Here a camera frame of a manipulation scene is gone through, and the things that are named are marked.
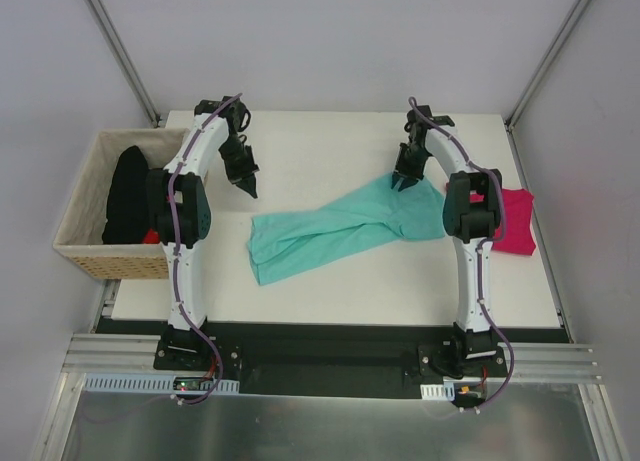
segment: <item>white table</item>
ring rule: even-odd
[[[452,115],[472,159],[498,168],[505,188],[521,187],[498,115]],[[192,113],[172,111],[167,127],[189,127]],[[205,302],[209,321],[370,325],[451,325],[457,266],[450,238],[397,241],[292,278],[259,286],[246,243],[257,213],[313,209],[393,170],[406,139],[404,113],[260,112],[246,134],[258,173],[258,200],[230,185],[218,158],[206,186],[213,213],[206,238]],[[429,160],[427,178],[446,178]],[[538,250],[532,257],[494,252],[491,293],[504,327],[558,328]],[[166,320],[166,280],[124,280],[114,319]]]

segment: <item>pink cloth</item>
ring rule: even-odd
[[[533,214],[533,194],[526,189],[503,189],[504,209],[507,213],[507,235],[493,249],[511,254],[531,256],[536,243],[531,236],[531,215]],[[481,201],[482,196],[472,194],[471,201]],[[496,236],[502,232],[498,228]]]

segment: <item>teal pants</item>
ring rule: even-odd
[[[398,239],[442,238],[443,204],[429,181],[398,192],[388,174],[313,211],[255,216],[251,268],[265,285]]]

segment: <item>wicker basket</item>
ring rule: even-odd
[[[107,196],[122,152],[138,146],[150,168],[165,166],[179,151],[187,130],[102,131],[91,148],[62,218],[53,247],[100,279],[167,278],[167,260],[159,244],[102,244]]]

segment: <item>white wall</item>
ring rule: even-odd
[[[640,459],[640,0],[595,0],[516,135],[577,339],[600,347]]]
[[[402,111],[413,94],[503,115],[573,1],[104,0],[165,113],[243,91],[252,109]]]
[[[83,0],[0,0],[0,458],[26,459],[99,284],[51,248],[97,130],[144,127]]]

